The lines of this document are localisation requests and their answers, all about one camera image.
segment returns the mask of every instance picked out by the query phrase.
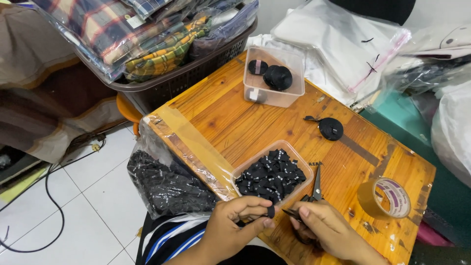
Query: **orange stool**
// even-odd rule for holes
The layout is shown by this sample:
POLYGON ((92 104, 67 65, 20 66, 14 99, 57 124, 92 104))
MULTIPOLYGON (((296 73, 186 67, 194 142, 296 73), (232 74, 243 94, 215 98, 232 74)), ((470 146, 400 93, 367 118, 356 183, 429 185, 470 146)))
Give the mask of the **orange stool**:
POLYGON ((134 122, 132 127, 134 135, 140 136, 139 134, 139 122, 142 119, 142 114, 129 102, 129 100, 120 92, 116 97, 116 105, 121 114, 128 120, 134 122))

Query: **green surface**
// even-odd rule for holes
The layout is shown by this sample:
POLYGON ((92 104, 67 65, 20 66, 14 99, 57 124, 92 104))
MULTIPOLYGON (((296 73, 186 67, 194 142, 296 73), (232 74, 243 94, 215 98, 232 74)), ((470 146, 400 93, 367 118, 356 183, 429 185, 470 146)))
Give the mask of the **green surface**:
POLYGON ((423 220, 456 245, 471 247, 471 189, 440 162, 431 145, 430 127, 411 100, 391 95, 375 113, 360 114, 437 168, 423 220))

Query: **wooden table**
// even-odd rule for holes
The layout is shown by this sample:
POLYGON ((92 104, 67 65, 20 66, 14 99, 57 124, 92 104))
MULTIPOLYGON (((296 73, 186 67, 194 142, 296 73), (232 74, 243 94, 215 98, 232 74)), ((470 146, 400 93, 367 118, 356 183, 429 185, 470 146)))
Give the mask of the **wooden table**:
MULTIPOLYGON (((324 198, 391 264, 408 264, 427 206, 435 167, 307 81, 306 94, 289 108, 245 101, 245 57, 246 53, 241 54, 162 108, 177 109, 225 158, 229 174, 230 170, 277 140, 288 141, 308 163, 322 161, 324 198), (327 141, 317 124, 303 120, 307 115, 338 119, 344 125, 344 137, 340 141, 327 141), (378 176, 394 179, 405 188, 412 205, 407 218, 381 221, 363 211, 357 200, 358 186, 378 176)), ((204 172, 208 168, 158 112, 153 112, 147 119, 154 133, 207 181, 204 172)), ((230 186, 219 173, 216 174, 218 187, 230 186)), ((312 188, 311 184, 295 200, 311 194, 312 188)), ((227 191, 226 195, 230 197, 233 191, 227 191)), ((276 228, 266 229, 259 237, 288 263, 346 264, 328 254, 316 254, 311 246, 299 243, 286 214, 278 213, 274 221, 276 228)))

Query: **plastic container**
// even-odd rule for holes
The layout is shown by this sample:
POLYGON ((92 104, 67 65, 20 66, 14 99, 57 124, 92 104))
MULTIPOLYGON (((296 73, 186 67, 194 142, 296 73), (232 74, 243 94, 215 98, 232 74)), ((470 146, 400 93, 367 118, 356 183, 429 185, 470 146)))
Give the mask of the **plastic container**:
POLYGON ((304 95, 304 68, 302 58, 292 52, 251 46, 247 50, 244 73, 244 99, 247 101, 283 107, 289 107, 298 97, 304 95), (293 83, 290 88, 280 92, 270 90, 270 87, 263 81, 262 75, 252 75, 248 72, 248 64, 252 60, 262 60, 268 66, 278 65, 287 67, 293 76, 293 83))
MULTIPOLYGON (((241 9, 243 6, 244 4, 240 4, 236 8, 241 9)), ((257 25, 258 19, 256 18, 252 26, 214 53, 139 84, 116 82, 108 84, 103 74, 95 66, 78 52, 76 54, 106 86, 123 92, 140 113, 147 115, 241 54, 245 49, 249 35, 255 31, 257 25)))
POLYGON ((276 205, 281 207, 286 202, 292 200, 301 190, 303 190, 304 188, 309 186, 309 184, 311 184, 312 180, 314 179, 314 173, 312 172, 312 169, 309 167, 309 165, 306 163, 306 161, 304 161, 304 159, 302 159, 302 157, 298 154, 298 152, 296 152, 296 150, 294 150, 293 146, 291 146, 290 143, 288 143, 287 141, 284 141, 284 140, 279 140, 279 141, 276 141, 276 142, 272 143, 271 145, 269 145, 268 147, 263 149, 260 153, 256 154, 255 156, 253 156, 249 160, 242 163, 242 165, 240 165, 238 168, 236 168, 232 172, 232 174, 231 174, 231 184, 232 184, 232 187, 234 187, 234 189, 237 191, 237 194, 239 194, 239 196, 242 196, 242 194, 239 192, 239 189, 236 186, 236 183, 235 183, 236 179, 240 178, 240 176, 242 175, 242 172, 244 170, 246 170, 247 168, 249 168, 250 165, 257 162, 261 157, 267 156, 270 151, 273 151, 273 150, 276 150, 276 149, 285 150, 286 153, 290 156, 291 161, 297 160, 298 161, 298 168, 300 170, 302 170, 303 173, 306 176, 306 180, 303 183, 298 184, 298 186, 296 186, 294 188, 294 190, 291 194, 289 194, 283 200, 279 201, 276 205))

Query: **white plastic bag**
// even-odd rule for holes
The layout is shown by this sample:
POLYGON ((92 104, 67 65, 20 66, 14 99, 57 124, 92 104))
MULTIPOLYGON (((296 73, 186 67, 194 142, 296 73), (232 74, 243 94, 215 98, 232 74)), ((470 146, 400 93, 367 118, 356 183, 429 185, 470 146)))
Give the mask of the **white plastic bag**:
POLYGON ((471 81, 442 88, 432 122, 432 146, 440 161, 471 188, 471 81))
POLYGON ((271 31, 275 39, 319 50, 342 88, 376 89, 381 71, 409 41, 409 30, 354 15, 326 0, 312 0, 271 31))

